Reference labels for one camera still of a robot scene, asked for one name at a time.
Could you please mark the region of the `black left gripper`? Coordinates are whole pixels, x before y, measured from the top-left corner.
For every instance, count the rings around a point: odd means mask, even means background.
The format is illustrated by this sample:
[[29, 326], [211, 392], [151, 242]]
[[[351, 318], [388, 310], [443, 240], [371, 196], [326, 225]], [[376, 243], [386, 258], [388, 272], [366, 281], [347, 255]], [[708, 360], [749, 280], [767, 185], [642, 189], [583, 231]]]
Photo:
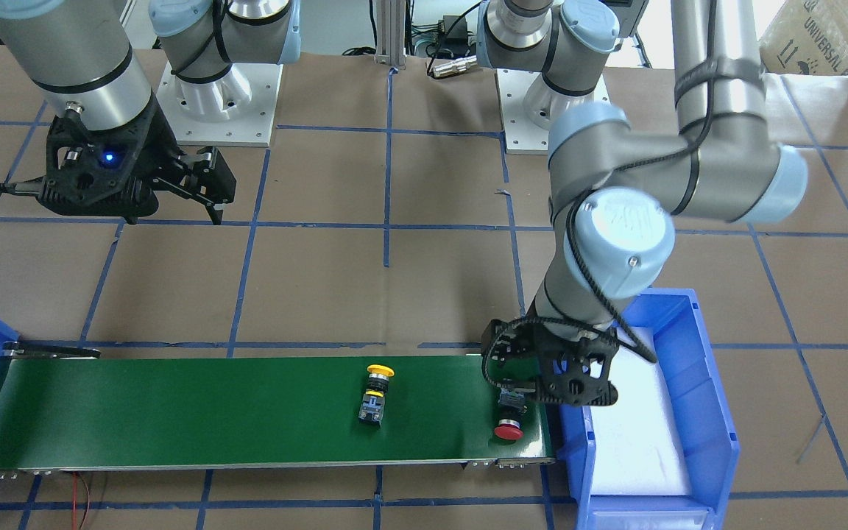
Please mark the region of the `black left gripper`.
[[582, 332], [576, 340], [554, 334], [560, 319], [492, 319], [481, 337], [482, 377], [498, 389], [528, 400], [568, 406], [615, 405], [619, 393], [610, 382], [610, 362], [621, 348], [615, 329], [599, 330], [565, 321]]

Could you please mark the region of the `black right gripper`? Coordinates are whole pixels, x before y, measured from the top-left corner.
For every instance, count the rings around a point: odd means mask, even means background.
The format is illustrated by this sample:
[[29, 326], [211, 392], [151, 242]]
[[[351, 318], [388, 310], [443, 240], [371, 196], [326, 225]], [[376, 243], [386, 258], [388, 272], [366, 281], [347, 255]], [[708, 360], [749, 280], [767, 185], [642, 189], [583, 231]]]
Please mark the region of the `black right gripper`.
[[236, 179], [214, 146], [185, 153], [155, 96], [130, 123], [88, 130], [81, 114], [54, 117], [46, 139], [38, 204], [65, 216], [120, 217], [135, 224], [158, 211], [156, 191], [201, 204], [221, 225]]

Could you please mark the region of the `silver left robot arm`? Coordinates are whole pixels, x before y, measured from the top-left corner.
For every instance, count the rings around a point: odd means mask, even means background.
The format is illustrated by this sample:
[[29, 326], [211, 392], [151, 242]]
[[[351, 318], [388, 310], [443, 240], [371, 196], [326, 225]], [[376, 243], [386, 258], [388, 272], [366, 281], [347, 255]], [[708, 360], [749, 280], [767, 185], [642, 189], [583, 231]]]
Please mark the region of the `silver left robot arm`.
[[622, 313], [672, 254], [674, 217], [774, 224], [800, 204], [807, 164], [770, 139], [749, 1], [671, 4], [674, 134], [637, 132], [621, 107], [589, 99], [619, 36], [603, 2], [478, 10], [478, 63], [534, 71], [572, 98], [548, 120], [555, 254], [527, 315], [485, 329], [482, 376], [528, 400], [612, 405], [620, 349], [657, 362]]

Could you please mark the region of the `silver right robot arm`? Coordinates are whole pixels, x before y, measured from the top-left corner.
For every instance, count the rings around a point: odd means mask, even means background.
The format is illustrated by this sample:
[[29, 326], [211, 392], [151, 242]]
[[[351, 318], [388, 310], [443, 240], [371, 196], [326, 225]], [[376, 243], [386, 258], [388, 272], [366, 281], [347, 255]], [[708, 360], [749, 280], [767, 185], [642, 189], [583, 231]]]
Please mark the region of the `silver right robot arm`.
[[215, 146], [180, 148], [169, 121], [236, 125], [269, 119], [244, 65], [296, 63], [297, 1], [152, 1], [152, 30], [167, 54], [174, 94], [158, 99], [120, 17], [103, 1], [0, 1], [0, 38], [56, 115], [45, 172], [0, 183], [62, 216], [158, 211], [159, 191], [202, 205], [220, 225], [236, 179]]

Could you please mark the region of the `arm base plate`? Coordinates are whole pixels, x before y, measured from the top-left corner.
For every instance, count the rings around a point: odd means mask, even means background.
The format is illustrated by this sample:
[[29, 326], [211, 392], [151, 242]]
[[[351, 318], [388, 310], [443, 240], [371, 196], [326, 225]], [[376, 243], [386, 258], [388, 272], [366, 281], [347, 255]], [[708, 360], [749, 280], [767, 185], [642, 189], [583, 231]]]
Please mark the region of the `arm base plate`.
[[178, 144], [268, 148], [284, 69], [235, 63], [225, 77], [193, 84], [167, 68], [156, 99]]
[[568, 96], [549, 88], [533, 71], [498, 69], [499, 110], [509, 154], [544, 155], [551, 124], [563, 112], [589, 101], [609, 101], [603, 78], [591, 93]]

